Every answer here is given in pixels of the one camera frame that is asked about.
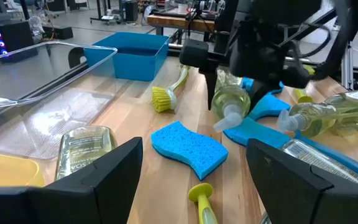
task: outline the lab floor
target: lab floor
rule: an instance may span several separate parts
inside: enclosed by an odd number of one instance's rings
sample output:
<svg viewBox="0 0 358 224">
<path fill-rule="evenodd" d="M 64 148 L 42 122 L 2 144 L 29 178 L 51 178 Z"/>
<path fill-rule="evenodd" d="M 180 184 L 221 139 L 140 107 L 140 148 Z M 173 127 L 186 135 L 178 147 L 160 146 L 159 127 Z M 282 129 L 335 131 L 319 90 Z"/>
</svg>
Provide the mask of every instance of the lab floor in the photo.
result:
<svg viewBox="0 0 358 224">
<path fill-rule="evenodd" d="M 90 9 L 87 7 L 81 8 L 79 11 L 68 11 L 67 13 L 60 14 L 52 22 L 55 26 L 71 26 L 73 28 L 74 38 L 66 40 L 67 42 L 77 44 L 92 44 L 98 40 L 114 34 L 115 32 L 138 32 L 155 34 L 155 29 L 148 26 L 143 21 L 144 26 L 141 24 L 142 15 L 139 14 L 138 21 L 135 24 L 110 24 L 106 25 L 105 22 L 93 21 L 90 23 L 90 17 L 97 17 L 98 12 L 96 10 L 96 0 L 89 0 Z M 111 2 L 112 8 L 117 8 L 118 2 Z M 171 35 L 174 33 L 174 29 L 164 29 L 164 35 Z M 203 35 L 200 33 L 192 33 L 192 39 L 202 40 Z M 326 48 L 310 57 L 311 61 L 322 62 L 326 59 L 326 56 L 333 44 L 333 40 L 328 44 Z M 300 48 L 303 53 L 309 52 L 316 48 L 316 44 L 310 44 L 307 42 L 301 42 Z M 358 67 L 358 34 L 353 41 L 354 49 L 354 66 Z"/>
</svg>

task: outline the blue plastic bin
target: blue plastic bin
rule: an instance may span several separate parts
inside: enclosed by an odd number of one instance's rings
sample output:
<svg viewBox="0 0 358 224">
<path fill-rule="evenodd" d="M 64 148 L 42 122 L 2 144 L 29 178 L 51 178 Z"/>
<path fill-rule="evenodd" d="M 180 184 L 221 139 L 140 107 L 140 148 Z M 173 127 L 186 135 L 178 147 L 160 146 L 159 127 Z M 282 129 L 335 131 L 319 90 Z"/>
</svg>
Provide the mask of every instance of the blue plastic bin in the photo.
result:
<svg viewBox="0 0 358 224">
<path fill-rule="evenodd" d="M 130 80 L 152 81 L 168 54 L 168 37 L 163 35 L 118 32 L 93 45 L 117 48 L 112 58 L 115 76 Z M 107 56 L 108 52 L 85 49 L 89 66 Z"/>
</svg>

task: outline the yellow dish brush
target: yellow dish brush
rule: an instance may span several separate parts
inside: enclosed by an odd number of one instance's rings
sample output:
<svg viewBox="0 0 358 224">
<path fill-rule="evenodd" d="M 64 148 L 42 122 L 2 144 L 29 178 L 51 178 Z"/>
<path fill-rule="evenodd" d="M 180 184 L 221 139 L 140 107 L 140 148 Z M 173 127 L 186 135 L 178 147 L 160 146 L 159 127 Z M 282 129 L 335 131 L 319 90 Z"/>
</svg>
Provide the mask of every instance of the yellow dish brush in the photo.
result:
<svg viewBox="0 0 358 224">
<path fill-rule="evenodd" d="M 173 91 L 175 91 L 178 86 L 185 82 L 188 72 L 189 66 L 182 65 L 180 69 L 179 80 L 175 82 L 172 86 L 166 89 L 153 86 L 152 101 L 154 109 L 157 112 L 163 112 L 169 109 L 174 110 L 177 107 L 177 98 Z"/>
</svg>

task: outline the wooden table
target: wooden table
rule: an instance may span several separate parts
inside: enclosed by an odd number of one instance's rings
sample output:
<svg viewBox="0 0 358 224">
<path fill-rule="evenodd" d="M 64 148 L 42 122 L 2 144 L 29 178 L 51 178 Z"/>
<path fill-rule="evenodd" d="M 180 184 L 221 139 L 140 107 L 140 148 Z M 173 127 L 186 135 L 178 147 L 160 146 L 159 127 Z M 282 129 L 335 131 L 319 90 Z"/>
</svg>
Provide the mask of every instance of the wooden table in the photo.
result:
<svg viewBox="0 0 358 224">
<path fill-rule="evenodd" d="M 147 23 L 150 26 L 156 27 L 157 35 L 163 35 L 164 27 L 179 30 L 187 29 L 189 21 L 186 21 L 185 18 L 151 15 L 147 16 Z M 206 41 L 209 38 L 209 30 L 214 30 L 214 21 L 203 22 L 201 19 L 195 19 L 191 22 L 190 29 L 204 32 L 204 41 Z"/>
<path fill-rule="evenodd" d="M 117 80 L 117 93 L 110 105 L 93 121 L 93 124 L 110 127 L 122 144 L 134 136 L 143 137 L 144 157 L 142 173 L 133 201 L 128 223 L 185 224 L 198 223 L 197 206 L 187 199 L 188 191 L 200 183 L 194 172 L 186 165 L 166 159 L 158 154 L 150 143 L 150 135 L 160 128 L 181 121 L 188 129 L 211 136 L 229 151 L 227 160 L 204 182 L 214 187 L 210 197 L 211 206 L 220 224 L 258 223 L 264 206 L 259 199 L 246 160 L 246 148 L 221 133 L 213 131 L 214 114 L 207 109 L 205 78 L 191 68 L 185 86 L 176 91 L 177 112 L 156 113 L 152 107 L 152 86 L 167 87 L 179 76 L 177 58 L 169 57 L 152 82 Z M 112 88 L 103 77 L 83 77 L 75 88 L 104 93 Z M 344 92 L 345 89 L 327 78 L 311 83 L 307 92 L 316 102 Z M 286 87 L 277 97 L 294 105 L 292 88 Z M 275 128 L 276 118 L 263 118 L 260 123 Z M 358 132 L 347 137 L 330 132 L 314 138 L 358 161 Z M 56 160 L 39 161 L 46 184 L 53 181 Z"/>
</svg>

